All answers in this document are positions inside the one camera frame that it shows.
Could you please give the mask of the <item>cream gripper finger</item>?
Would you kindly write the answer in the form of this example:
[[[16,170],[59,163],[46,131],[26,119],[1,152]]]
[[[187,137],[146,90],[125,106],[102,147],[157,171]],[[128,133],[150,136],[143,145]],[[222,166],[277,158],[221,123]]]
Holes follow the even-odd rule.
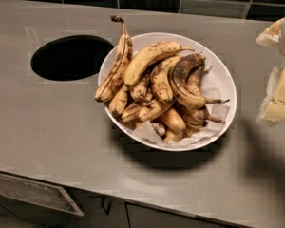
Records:
[[[275,67],[268,80],[266,97],[263,99],[256,121],[273,127],[285,120],[285,67]]]
[[[261,46],[270,47],[278,44],[279,33],[281,31],[284,19],[281,18],[273,22],[263,32],[261,32],[256,38],[256,43]]]

